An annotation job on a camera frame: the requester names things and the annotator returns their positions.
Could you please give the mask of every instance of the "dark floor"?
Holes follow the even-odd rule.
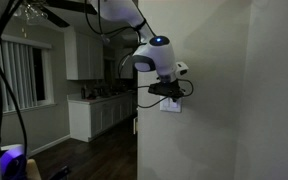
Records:
[[[89,143],[69,139],[31,158],[35,159],[43,180],[64,166],[70,168],[69,179],[73,180],[134,180],[137,137],[132,130],[130,118]]]

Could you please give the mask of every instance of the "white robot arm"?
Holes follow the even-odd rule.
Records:
[[[140,46],[131,60],[140,72],[156,70],[160,83],[151,84],[149,93],[171,97],[184,96],[178,85],[177,76],[187,72],[183,62],[175,62],[170,40],[165,36],[156,36],[145,18],[131,0],[89,0],[100,15],[109,21],[129,23],[139,34]]]

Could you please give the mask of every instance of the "kitchen cabinet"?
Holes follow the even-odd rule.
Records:
[[[68,98],[71,138],[89,142],[132,115],[132,94],[100,100]]]
[[[119,78],[118,65],[119,65],[120,60],[125,55],[131,53],[132,51],[133,51],[132,48],[124,48],[124,49],[119,49],[119,50],[115,51],[115,53],[116,53],[116,55],[115,55],[116,56],[116,64],[115,64],[115,67],[116,67],[116,73],[115,74],[116,75],[115,75],[115,77],[116,78]],[[128,57],[128,59],[124,63],[124,67],[121,71],[121,79],[133,79],[133,62],[131,61],[130,56]]]
[[[69,29],[64,34],[68,80],[103,79],[103,43]]]

